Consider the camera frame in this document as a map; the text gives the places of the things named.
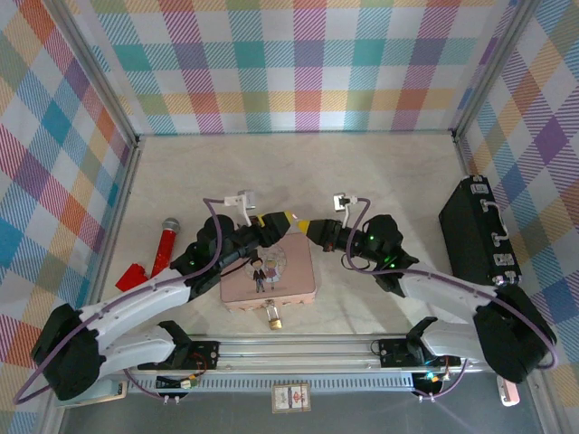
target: white floor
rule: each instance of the white floor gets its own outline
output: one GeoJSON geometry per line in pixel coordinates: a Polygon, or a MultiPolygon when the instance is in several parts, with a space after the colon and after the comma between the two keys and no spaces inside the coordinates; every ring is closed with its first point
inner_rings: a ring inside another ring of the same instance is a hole
{"type": "MultiPolygon", "coordinates": [[[[258,194],[259,213],[291,210],[307,220],[341,218],[333,193],[368,197],[368,217],[392,214],[410,254],[450,271],[438,223],[462,176],[450,136],[154,137],[144,148],[103,299],[118,294],[115,283],[132,262],[151,270],[166,217],[181,222],[175,247],[181,254],[209,217],[202,198],[242,189],[258,194]]],[[[232,208],[218,212],[238,218],[232,208]]],[[[218,287],[152,321],[171,318],[188,333],[210,335],[397,333],[429,315],[423,303],[385,294],[371,277],[343,269],[339,253],[311,249],[318,296],[312,305],[283,307],[280,331],[270,331],[262,310],[229,312],[218,287]]]]}

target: black briefcase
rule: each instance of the black briefcase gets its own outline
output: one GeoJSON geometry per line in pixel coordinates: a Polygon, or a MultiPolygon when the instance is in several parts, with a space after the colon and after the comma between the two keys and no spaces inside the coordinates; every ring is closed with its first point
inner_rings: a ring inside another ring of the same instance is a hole
{"type": "Polygon", "coordinates": [[[521,270],[486,177],[460,181],[439,220],[454,276],[480,285],[520,282],[521,270]]]}

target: cable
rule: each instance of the cable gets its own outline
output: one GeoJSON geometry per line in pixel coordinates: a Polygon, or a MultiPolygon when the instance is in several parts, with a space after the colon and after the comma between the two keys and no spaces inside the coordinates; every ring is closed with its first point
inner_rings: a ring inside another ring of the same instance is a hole
{"type": "MultiPolygon", "coordinates": [[[[77,335],[83,328],[85,328],[86,326],[88,326],[89,324],[93,323],[94,321],[96,321],[97,319],[99,319],[100,317],[102,317],[103,315],[105,315],[106,313],[108,313],[113,307],[116,307],[117,305],[119,305],[120,303],[124,302],[125,300],[129,299],[129,298],[133,298],[136,296],[139,296],[145,292],[151,291],[154,288],[162,288],[159,285],[163,285],[166,286],[170,283],[176,283],[176,282],[182,282],[185,281],[189,278],[194,278],[196,276],[199,276],[203,273],[205,273],[208,269],[210,269],[215,262],[217,262],[217,260],[219,259],[219,255],[221,255],[221,247],[222,247],[222,233],[221,233],[221,225],[219,224],[219,219],[217,218],[217,214],[215,213],[215,209],[212,206],[212,203],[223,203],[223,200],[215,200],[215,199],[203,199],[203,202],[205,203],[205,205],[207,205],[207,208],[209,208],[209,213],[211,214],[212,218],[214,219],[214,224],[215,224],[215,229],[217,230],[217,248],[215,250],[215,254],[213,259],[211,259],[211,261],[209,262],[209,264],[207,264],[205,267],[203,267],[202,269],[200,269],[199,271],[196,271],[194,273],[191,273],[189,275],[186,276],[182,276],[179,278],[171,278],[169,280],[164,280],[162,282],[158,282],[156,284],[153,285],[148,285],[146,287],[142,287],[139,289],[136,289],[135,291],[131,291],[128,292],[127,294],[123,295],[122,297],[117,298],[116,300],[110,302],[109,304],[107,304],[105,307],[102,308],[102,310],[100,310],[100,312],[95,313],[94,315],[90,316],[89,318],[87,318],[85,321],[83,321],[82,323],[80,323],[79,325],[77,325],[72,331],[70,331],[65,337],[63,337],[63,339],[52,349],[52,351],[49,352],[49,354],[46,356],[46,358],[44,359],[44,361],[40,364],[40,366],[38,366],[38,368],[36,368],[36,371],[33,372],[33,374],[31,375],[31,377],[26,380],[26,382],[24,383],[24,385],[20,388],[20,390],[16,393],[16,395],[13,398],[13,404],[14,405],[20,405],[20,404],[24,404],[25,402],[28,402],[29,400],[31,400],[32,398],[35,398],[36,396],[40,395],[41,393],[44,393],[46,391],[48,391],[50,389],[50,385],[46,385],[44,387],[42,387],[41,389],[39,389],[38,391],[29,393],[28,395],[24,396],[24,393],[30,388],[30,386],[33,384],[33,382],[40,376],[41,373],[43,373],[44,369],[46,369],[46,367],[48,366],[48,364],[52,361],[52,359],[54,359],[54,357],[56,356],[57,353],[59,353],[61,351],[61,349],[67,344],[69,343],[69,341],[75,336],[77,335]]],[[[127,378],[133,382],[133,384],[135,384],[141,391],[145,391],[144,389],[141,388],[140,385],[137,384],[137,382],[134,381],[134,379],[129,375],[127,375],[127,378]]],[[[157,394],[153,393],[153,392],[148,392],[149,395],[154,395],[156,397],[159,397],[157,394]]]]}
{"type": "Polygon", "coordinates": [[[196,376],[200,377],[201,375],[203,375],[204,373],[207,372],[207,360],[205,359],[205,356],[199,353],[192,353],[191,354],[193,357],[198,357],[201,359],[201,361],[203,362],[203,371],[201,373],[198,373],[196,376]]]}
{"type": "Polygon", "coordinates": [[[221,247],[223,246],[223,235],[221,234],[221,224],[219,223],[219,219],[217,218],[217,214],[215,213],[215,209],[211,206],[211,203],[225,203],[222,200],[216,199],[203,199],[207,208],[209,208],[209,212],[211,213],[211,217],[214,219],[215,230],[217,231],[217,247],[215,249],[215,254],[213,258],[209,261],[207,265],[205,265],[202,269],[198,271],[194,271],[191,274],[185,274],[184,276],[180,276],[178,278],[168,278],[167,280],[163,280],[162,282],[157,283],[158,288],[168,287],[169,285],[173,285],[175,283],[185,282],[190,278],[196,278],[197,276],[201,276],[206,271],[209,271],[215,262],[219,259],[219,255],[221,255],[221,247]]]}
{"type": "Polygon", "coordinates": [[[475,289],[473,287],[470,287],[469,285],[466,285],[464,283],[458,282],[456,280],[453,280],[451,278],[447,278],[443,275],[440,274],[436,274],[436,273],[431,273],[429,271],[424,271],[421,269],[381,269],[381,270],[365,270],[365,269],[359,269],[356,265],[354,265],[354,262],[352,261],[352,241],[354,240],[354,235],[356,233],[356,230],[358,228],[358,226],[360,225],[360,222],[362,221],[362,219],[364,219],[364,216],[366,214],[366,212],[368,211],[368,209],[370,208],[371,202],[369,199],[366,199],[364,197],[358,197],[358,201],[359,202],[364,202],[364,209],[362,210],[362,212],[360,213],[360,215],[358,216],[358,218],[356,219],[356,222],[354,223],[354,226],[352,227],[348,237],[347,237],[347,243],[346,243],[346,259],[347,259],[347,263],[349,264],[349,266],[362,274],[369,274],[372,276],[377,276],[377,275],[381,275],[381,274],[394,274],[394,273],[403,273],[403,274],[412,274],[415,276],[425,276],[426,278],[433,278],[435,280],[439,280],[440,282],[446,283],[447,285],[450,285],[452,287],[455,288],[459,288],[462,289],[464,291],[467,291],[470,294],[473,294],[477,297],[482,297],[485,298],[493,303],[495,303],[496,305],[504,308],[505,310],[507,310],[510,314],[512,314],[513,316],[515,316],[516,318],[520,319],[521,322],[523,322],[523,324],[525,324],[528,328],[531,329],[531,331],[533,333],[535,333],[535,335],[538,336],[538,338],[543,342],[543,344],[546,346],[546,348],[549,350],[549,353],[551,353],[551,357],[552,360],[550,363],[545,364],[545,365],[539,365],[537,366],[538,369],[553,369],[556,368],[556,366],[559,364],[559,358],[557,356],[557,352],[555,349],[555,346],[553,345],[553,343],[551,342],[551,340],[545,335],[545,333],[543,333],[541,331],[541,329],[539,327],[537,327],[535,324],[533,324],[526,316],[524,316],[523,314],[521,314],[518,310],[516,310],[514,307],[512,307],[510,304],[504,302],[503,300],[501,300],[500,298],[497,297],[493,297],[485,292],[479,291],[478,289],[475,289]]]}
{"type": "Polygon", "coordinates": [[[128,369],[123,369],[123,372],[125,373],[125,376],[128,378],[128,380],[130,382],[132,382],[135,387],[137,389],[139,389],[140,391],[142,391],[143,393],[145,393],[146,395],[150,396],[151,398],[155,398],[156,400],[160,400],[160,401],[165,401],[165,398],[163,398],[161,395],[159,395],[156,392],[152,392],[152,391],[148,391],[147,389],[145,389],[143,386],[141,386],[137,380],[135,380],[135,377],[133,377],[131,375],[131,373],[128,371],[128,369]]]}
{"type": "Polygon", "coordinates": [[[235,271],[242,269],[243,267],[245,267],[247,264],[250,263],[250,260],[252,260],[251,258],[247,259],[246,261],[243,262],[242,265],[238,265],[237,267],[235,267],[234,269],[230,269],[229,271],[224,272],[221,277],[224,278],[225,276],[229,276],[230,274],[234,273],[235,271]]]}
{"type": "Polygon", "coordinates": [[[464,373],[465,373],[466,370],[467,370],[467,364],[468,364],[468,363],[469,363],[469,359],[464,359],[464,364],[462,365],[462,369],[460,369],[459,376],[456,378],[456,380],[454,381],[454,383],[449,386],[448,389],[446,389],[446,390],[444,390],[444,391],[441,391],[441,392],[438,392],[438,393],[434,393],[434,394],[432,394],[432,393],[425,393],[425,392],[423,392],[423,391],[419,391],[418,389],[414,389],[414,391],[415,391],[416,393],[418,393],[419,395],[426,396],[426,397],[429,397],[429,398],[432,398],[432,399],[440,398],[441,396],[444,396],[444,395],[446,395],[447,393],[452,392],[454,389],[456,389],[456,386],[459,385],[459,382],[460,382],[460,380],[462,380],[462,377],[464,377],[464,373]]]}
{"type": "MultiPolygon", "coordinates": [[[[345,257],[346,257],[346,254],[344,253],[344,254],[342,255],[342,258],[340,259],[340,262],[342,263],[342,267],[344,267],[345,269],[352,270],[351,268],[346,267],[346,264],[344,263],[344,258],[345,258],[345,257]]],[[[369,269],[369,268],[372,266],[372,264],[370,264],[370,261],[369,261],[368,259],[366,259],[366,262],[368,263],[368,265],[364,266],[362,269],[369,269]]]]}
{"type": "Polygon", "coordinates": [[[372,343],[370,344],[370,351],[372,352],[373,355],[377,355],[378,357],[380,357],[380,353],[377,353],[376,351],[374,351],[374,344],[378,342],[378,340],[374,340],[372,341],[372,343]]]}

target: black bracket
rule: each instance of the black bracket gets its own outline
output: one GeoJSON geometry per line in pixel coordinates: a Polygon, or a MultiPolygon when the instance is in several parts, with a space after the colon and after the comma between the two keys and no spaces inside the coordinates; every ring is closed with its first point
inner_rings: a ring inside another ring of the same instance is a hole
{"type": "MultiPolygon", "coordinates": [[[[446,357],[434,357],[428,362],[417,360],[408,351],[408,341],[401,339],[379,339],[378,353],[380,354],[380,367],[382,368],[423,368],[438,370],[446,367],[446,357]]],[[[460,357],[449,356],[449,366],[460,366],[460,357]]]]}

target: plaid wall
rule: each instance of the plaid wall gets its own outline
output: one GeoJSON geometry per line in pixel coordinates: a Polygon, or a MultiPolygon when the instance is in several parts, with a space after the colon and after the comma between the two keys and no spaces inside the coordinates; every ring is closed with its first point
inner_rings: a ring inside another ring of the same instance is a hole
{"type": "Polygon", "coordinates": [[[464,94],[462,94],[462,99],[460,100],[459,107],[456,110],[454,117],[452,118],[450,128],[454,129],[458,126],[460,117],[464,113],[464,109],[469,105],[470,99],[475,89],[481,84],[482,74],[485,72],[485,70],[489,66],[490,60],[495,55],[495,50],[497,49],[498,43],[500,42],[505,32],[507,31],[509,25],[511,24],[515,12],[517,11],[517,7],[520,4],[521,0],[508,1],[507,9],[503,13],[503,16],[501,17],[500,22],[498,23],[498,26],[495,29],[495,32],[492,34],[489,45],[487,45],[487,49],[480,57],[477,69],[475,70],[474,74],[472,74],[472,77],[470,77],[469,86],[465,90],[464,94]]]}
{"type": "Polygon", "coordinates": [[[128,145],[40,0],[0,10],[0,433],[27,434],[38,400],[12,398],[52,309],[87,296],[128,145]]]}
{"type": "Polygon", "coordinates": [[[489,177],[524,289],[554,325],[559,395],[579,432],[579,0],[544,0],[467,133],[489,177]]]}
{"type": "Polygon", "coordinates": [[[67,3],[136,129],[155,134],[447,129],[505,4],[67,3]]]}

